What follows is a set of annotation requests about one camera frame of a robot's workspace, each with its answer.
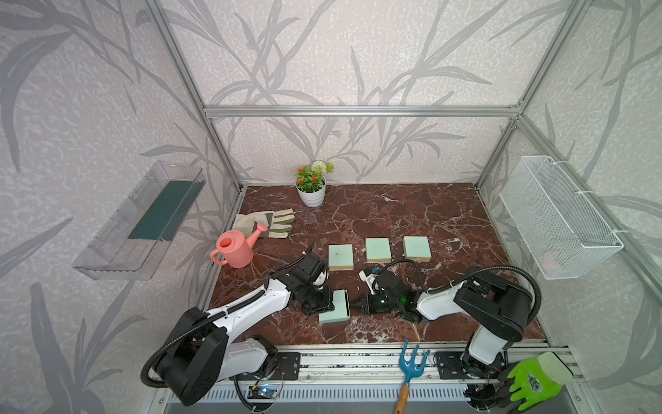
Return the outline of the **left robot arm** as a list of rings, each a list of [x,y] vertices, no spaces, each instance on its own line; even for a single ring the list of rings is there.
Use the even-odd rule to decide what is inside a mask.
[[[196,404],[217,383],[238,374],[270,374],[276,348],[264,338],[237,339],[292,303],[306,316],[333,309],[328,265],[307,251],[268,273],[261,286],[227,305],[187,310],[164,344],[143,365],[141,383],[167,388],[185,406]]]

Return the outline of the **mint drawer jewelry box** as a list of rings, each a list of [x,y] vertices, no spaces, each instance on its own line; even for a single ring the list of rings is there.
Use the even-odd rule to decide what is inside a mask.
[[[388,263],[391,261],[391,243],[388,238],[367,238],[365,240],[367,263]]]

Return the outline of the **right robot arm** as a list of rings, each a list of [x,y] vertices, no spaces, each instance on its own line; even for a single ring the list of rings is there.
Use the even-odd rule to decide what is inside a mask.
[[[472,267],[457,281],[427,292],[409,288],[387,267],[368,267],[360,272],[360,279],[369,289],[358,300],[364,314],[394,313],[412,324],[422,324],[465,313],[477,321],[479,327],[457,368],[472,379],[486,379],[505,369],[505,351],[522,341],[541,307],[541,290],[535,280],[510,265]]]

